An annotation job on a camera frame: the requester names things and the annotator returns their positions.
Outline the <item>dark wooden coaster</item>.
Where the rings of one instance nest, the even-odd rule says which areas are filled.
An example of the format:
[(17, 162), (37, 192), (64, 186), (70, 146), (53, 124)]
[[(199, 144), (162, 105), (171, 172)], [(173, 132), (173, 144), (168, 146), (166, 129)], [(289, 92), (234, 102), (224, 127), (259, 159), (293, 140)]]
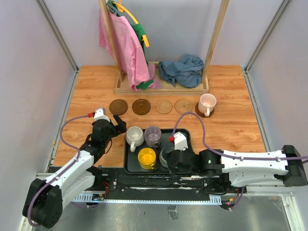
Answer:
[[(199, 103), (197, 103), (197, 104), (195, 105), (195, 111), (196, 111), (196, 113), (197, 113), (200, 117), (206, 117), (203, 113), (201, 113), (201, 112), (199, 111), (199, 109), (198, 109), (198, 104), (199, 104)], [(211, 117), (211, 116), (214, 114), (214, 112), (215, 112), (215, 110), (213, 109), (213, 110), (210, 112), (210, 114), (209, 114), (208, 117)]]
[(128, 110), (128, 104), (125, 100), (116, 99), (109, 105), (109, 111), (113, 115), (123, 115)]

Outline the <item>brown glass coaster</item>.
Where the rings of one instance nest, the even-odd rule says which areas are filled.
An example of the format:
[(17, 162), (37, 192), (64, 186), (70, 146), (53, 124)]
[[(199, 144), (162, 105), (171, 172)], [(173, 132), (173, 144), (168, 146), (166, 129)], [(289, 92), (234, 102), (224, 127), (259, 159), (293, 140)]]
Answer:
[(137, 115), (145, 115), (150, 112), (151, 109), (151, 104), (148, 100), (146, 99), (137, 99), (133, 104), (132, 104), (132, 110), (135, 114)]

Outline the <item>purple glass mug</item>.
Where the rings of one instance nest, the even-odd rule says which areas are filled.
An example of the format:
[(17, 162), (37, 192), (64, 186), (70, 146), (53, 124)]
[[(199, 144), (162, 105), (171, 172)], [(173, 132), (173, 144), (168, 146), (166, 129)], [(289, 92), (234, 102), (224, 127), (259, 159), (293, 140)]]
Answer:
[(149, 126), (144, 131), (144, 140), (151, 148), (158, 148), (162, 139), (162, 131), (157, 126)]

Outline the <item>grey glass mug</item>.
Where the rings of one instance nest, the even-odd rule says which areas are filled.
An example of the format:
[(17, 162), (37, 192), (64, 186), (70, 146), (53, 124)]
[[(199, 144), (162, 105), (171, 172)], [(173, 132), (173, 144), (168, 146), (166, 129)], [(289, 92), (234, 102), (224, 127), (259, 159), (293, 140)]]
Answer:
[(174, 151), (173, 147), (165, 147), (160, 151), (159, 161), (163, 167), (168, 168), (167, 157), (172, 151)]

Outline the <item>light woven coaster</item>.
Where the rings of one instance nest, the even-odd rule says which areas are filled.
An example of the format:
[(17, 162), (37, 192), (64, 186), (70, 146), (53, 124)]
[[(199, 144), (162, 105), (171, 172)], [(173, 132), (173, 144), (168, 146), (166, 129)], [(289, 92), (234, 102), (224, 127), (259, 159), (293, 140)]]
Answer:
[(173, 106), (172, 103), (169, 100), (159, 100), (156, 105), (155, 108), (157, 110), (157, 112), (161, 113), (161, 114), (168, 114), (171, 112)]

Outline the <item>pink ceramic mug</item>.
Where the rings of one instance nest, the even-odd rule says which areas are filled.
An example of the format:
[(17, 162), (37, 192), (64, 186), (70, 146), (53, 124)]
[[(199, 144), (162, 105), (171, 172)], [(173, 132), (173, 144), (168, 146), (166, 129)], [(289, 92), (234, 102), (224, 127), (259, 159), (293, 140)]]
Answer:
[(217, 104), (216, 97), (212, 94), (206, 93), (200, 97), (198, 103), (198, 110), (205, 117), (209, 117), (211, 113), (214, 111), (216, 104)]

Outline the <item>woven rattan coaster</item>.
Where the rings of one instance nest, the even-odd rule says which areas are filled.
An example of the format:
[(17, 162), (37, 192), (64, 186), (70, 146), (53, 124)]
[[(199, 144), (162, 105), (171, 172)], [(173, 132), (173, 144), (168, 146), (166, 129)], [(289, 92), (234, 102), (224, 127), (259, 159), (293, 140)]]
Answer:
[(193, 103), (187, 99), (179, 99), (175, 102), (174, 108), (178, 113), (184, 114), (192, 111)]

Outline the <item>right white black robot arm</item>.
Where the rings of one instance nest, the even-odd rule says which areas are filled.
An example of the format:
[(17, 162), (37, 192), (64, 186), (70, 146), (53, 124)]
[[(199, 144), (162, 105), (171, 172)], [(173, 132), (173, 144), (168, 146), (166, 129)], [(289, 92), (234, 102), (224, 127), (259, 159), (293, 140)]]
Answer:
[(218, 187), (226, 193), (234, 187), (276, 180), (285, 186), (306, 186), (305, 159), (292, 145), (265, 153), (205, 149), (195, 154), (187, 149), (166, 154), (171, 175), (220, 177)]

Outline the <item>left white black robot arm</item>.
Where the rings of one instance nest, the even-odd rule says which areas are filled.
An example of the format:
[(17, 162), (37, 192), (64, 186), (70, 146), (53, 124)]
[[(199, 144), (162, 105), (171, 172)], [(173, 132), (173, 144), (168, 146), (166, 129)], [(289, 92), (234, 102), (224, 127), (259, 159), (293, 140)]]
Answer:
[(102, 187), (102, 171), (94, 164), (108, 152), (112, 139), (127, 131), (127, 124), (118, 115), (113, 116), (117, 125), (106, 115), (90, 113), (88, 117), (94, 119), (92, 133), (76, 148), (77, 154), (46, 179), (36, 178), (30, 184), (22, 214), (31, 226), (52, 228), (76, 196)]

